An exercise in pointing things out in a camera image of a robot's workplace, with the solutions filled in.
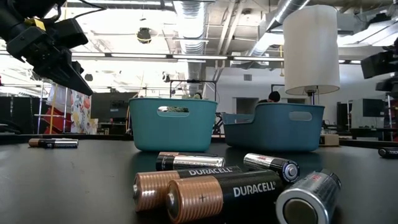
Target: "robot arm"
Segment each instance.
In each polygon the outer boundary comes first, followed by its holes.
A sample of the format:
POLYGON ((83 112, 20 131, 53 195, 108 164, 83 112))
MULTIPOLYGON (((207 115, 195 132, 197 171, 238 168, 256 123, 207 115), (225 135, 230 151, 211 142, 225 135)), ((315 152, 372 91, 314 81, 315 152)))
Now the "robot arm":
POLYGON ((71 48, 88 42, 76 19, 56 22, 66 0, 0 0, 0 37, 16 59, 33 65, 33 71, 59 85, 86 95, 93 91, 81 77, 83 69, 72 62, 71 48), (55 6, 58 16, 44 19, 55 6))

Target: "duracell logo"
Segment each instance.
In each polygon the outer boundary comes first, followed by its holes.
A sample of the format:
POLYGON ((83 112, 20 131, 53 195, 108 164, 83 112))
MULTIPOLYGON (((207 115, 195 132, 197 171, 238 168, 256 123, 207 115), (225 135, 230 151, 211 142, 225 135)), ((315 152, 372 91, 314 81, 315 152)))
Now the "duracell logo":
POLYGON ((233 172, 230 168, 213 168, 213 169, 201 169, 201 170, 190 170, 190 175, 208 175, 208 174, 224 174, 233 172))
POLYGON ((268 192, 271 190, 275 190, 275 182, 265 182, 260 184, 246 185, 243 187, 234 187, 234 196, 246 196, 257 193, 268 192))

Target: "battery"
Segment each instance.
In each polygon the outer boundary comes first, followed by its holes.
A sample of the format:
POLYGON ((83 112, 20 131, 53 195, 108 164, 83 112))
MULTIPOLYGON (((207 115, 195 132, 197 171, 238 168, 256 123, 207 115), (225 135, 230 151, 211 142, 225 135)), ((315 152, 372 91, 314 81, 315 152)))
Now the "battery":
POLYGON ((159 156, 204 156, 218 157, 217 154, 200 153, 200 152, 160 152, 159 156))
POLYGON ((379 155, 383 158, 398 159, 398 148, 381 148, 379 149, 379 155))
POLYGON ((74 139, 30 139, 28 144, 30 147, 42 147, 45 149, 66 149, 77 148, 79 142, 74 139))
POLYGON ((170 219, 183 223, 244 207, 273 205, 283 188, 271 170, 171 180, 166 206, 170 219))
POLYGON ((202 175, 221 176, 240 172, 242 170, 238 166, 231 166, 137 173, 133 185, 133 199, 136 204, 136 211, 150 210, 164 205, 167 185, 170 180, 202 175))
POLYGON ((276 214, 280 224, 327 224, 336 207, 341 182, 323 169, 299 180, 278 197, 276 214))
POLYGON ((285 184, 294 183, 300 177, 299 165, 287 159, 249 153, 245 155, 243 163, 250 170, 273 170, 285 184))
POLYGON ((224 167, 224 165, 225 159, 222 157, 158 156, 156 159, 157 171, 224 167))

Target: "colorful artwork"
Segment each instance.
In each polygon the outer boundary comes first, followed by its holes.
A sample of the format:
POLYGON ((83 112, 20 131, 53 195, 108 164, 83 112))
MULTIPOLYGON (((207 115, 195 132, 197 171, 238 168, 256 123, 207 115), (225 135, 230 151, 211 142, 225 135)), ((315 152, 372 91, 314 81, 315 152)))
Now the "colorful artwork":
POLYGON ((91 119, 91 97, 72 91, 71 132, 96 134, 98 119, 91 119))

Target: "person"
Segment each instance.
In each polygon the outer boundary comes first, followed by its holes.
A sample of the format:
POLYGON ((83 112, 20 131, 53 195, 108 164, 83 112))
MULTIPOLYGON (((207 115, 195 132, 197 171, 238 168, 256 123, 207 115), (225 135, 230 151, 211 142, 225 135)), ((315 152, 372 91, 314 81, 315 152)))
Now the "person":
POLYGON ((278 91, 273 91, 269 94, 268 99, 260 100, 258 103, 277 103, 280 100, 280 94, 278 91))

